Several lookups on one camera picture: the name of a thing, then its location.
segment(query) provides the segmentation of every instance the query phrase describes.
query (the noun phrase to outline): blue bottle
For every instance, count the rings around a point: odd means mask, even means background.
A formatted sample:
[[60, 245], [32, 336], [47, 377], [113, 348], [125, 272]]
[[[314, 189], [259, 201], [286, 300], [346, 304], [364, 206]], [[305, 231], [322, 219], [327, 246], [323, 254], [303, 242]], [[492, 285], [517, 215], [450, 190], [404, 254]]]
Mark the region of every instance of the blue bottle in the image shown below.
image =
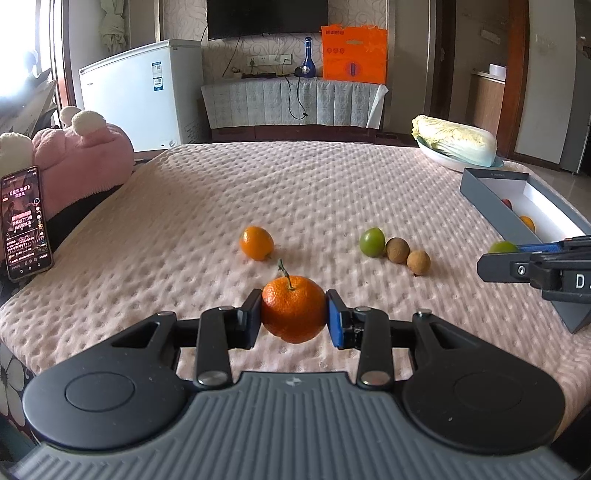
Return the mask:
[[301, 75], [312, 78], [316, 76], [316, 65], [312, 61], [312, 37], [306, 37], [304, 42], [306, 43], [306, 58], [304, 58], [304, 63], [301, 64]]

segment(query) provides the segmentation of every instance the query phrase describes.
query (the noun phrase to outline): freezer label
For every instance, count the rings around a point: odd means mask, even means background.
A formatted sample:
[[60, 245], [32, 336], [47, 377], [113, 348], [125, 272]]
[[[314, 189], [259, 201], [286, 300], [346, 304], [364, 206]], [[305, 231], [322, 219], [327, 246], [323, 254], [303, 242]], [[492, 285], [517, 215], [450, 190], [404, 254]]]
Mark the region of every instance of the freezer label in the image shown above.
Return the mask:
[[152, 78], [162, 78], [162, 62], [157, 61], [152, 64]]
[[162, 82], [162, 62], [156, 61], [152, 64], [152, 79], [154, 80], [154, 91], [164, 90]]

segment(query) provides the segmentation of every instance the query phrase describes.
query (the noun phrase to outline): white container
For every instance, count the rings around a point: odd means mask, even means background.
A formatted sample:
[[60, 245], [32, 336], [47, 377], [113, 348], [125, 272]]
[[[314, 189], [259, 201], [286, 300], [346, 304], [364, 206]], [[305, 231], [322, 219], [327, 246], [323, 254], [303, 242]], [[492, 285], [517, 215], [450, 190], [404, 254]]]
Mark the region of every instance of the white container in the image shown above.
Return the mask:
[[501, 67], [500, 65], [495, 65], [491, 63], [488, 66], [488, 73], [492, 76], [499, 78], [500, 80], [505, 80], [507, 77], [507, 67]]
[[81, 69], [80, 82], [85, 108], [122, 128], [136, 152], [207, 138], [201, 42], [135, 48]]
[[435, 150], [431, 150], [428, 146], [423, 143], [423, 140], [418, 140], [418, 147], [419, 149], [431, 160], [435, 163], [439, 163], [442, 167], [449, 168], [453, 171], [458, 171], [462, 173], [466, 168], [484, 168], [485, 170], [504, 170], [505, 163], [499, 158], [495, 157], [495, 162], [490, 167], [481, 167], [479, 165], [474, 165], [473, 163], [464, 162], [461, 160], [456, 160], [455, 158], [448, 157], [442, 153], [436, 152]]

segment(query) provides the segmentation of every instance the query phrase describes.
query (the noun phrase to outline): wall socket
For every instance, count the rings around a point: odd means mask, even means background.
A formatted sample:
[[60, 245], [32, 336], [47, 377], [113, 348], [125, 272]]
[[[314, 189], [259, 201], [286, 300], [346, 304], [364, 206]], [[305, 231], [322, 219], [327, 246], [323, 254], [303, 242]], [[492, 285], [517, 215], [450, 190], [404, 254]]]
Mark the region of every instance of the wall socket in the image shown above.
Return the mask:
[[257, 55], [255, 57], [246, 58], [246, 66], [262, 66], [262, 65], [291, 65], [291, 53], [282, 55]]

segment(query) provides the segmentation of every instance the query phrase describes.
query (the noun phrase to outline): tangerine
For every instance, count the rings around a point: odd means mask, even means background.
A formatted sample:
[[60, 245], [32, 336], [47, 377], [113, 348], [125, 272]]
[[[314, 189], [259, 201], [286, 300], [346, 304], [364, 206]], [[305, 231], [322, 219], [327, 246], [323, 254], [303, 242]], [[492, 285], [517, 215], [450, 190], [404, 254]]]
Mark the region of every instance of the tangerine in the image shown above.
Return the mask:
[[250, 226], [242, 232], [240, 248], [247, 257], [261, 262], [271, 255], [275, 244], [273, 237], [264, 228]]
[[288, 343], [312, 340], [326, 324], [324, 292], [306, 277], [287, 273], [270, 281], [262, 291], [261, 322], [269, 332]]
[[521, 215], [519, 218], [523, 223], [527, 225], [527, 228], [529, 228], [532, 232], [535, 233], [535, 223], [530, 217]]

